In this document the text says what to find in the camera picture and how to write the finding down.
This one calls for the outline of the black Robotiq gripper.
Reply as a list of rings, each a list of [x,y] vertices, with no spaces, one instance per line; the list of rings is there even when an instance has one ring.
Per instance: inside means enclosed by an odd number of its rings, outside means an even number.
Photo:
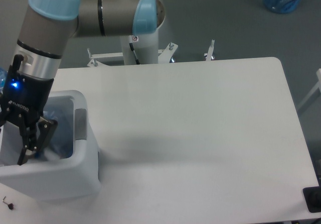
[[[38,79],[20,74],[12,66],[9,67],[1,94],[0,127],[6,122],[19,127],[22,150],[18,165],[25,163],[27,150],[43,151],[58,126],[56,120],[41,117],[53,82],[53,79]]]

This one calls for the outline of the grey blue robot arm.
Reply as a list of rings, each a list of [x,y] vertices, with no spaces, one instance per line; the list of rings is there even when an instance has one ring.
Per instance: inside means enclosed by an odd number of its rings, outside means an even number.
[[[25,164],[27,151],[44,150],[57,128],[43,109],[70,38],[152,34],[165,15],[159,0],[28,0],[1,80],[1,125],[17,127],[21,141],[14,164]]]

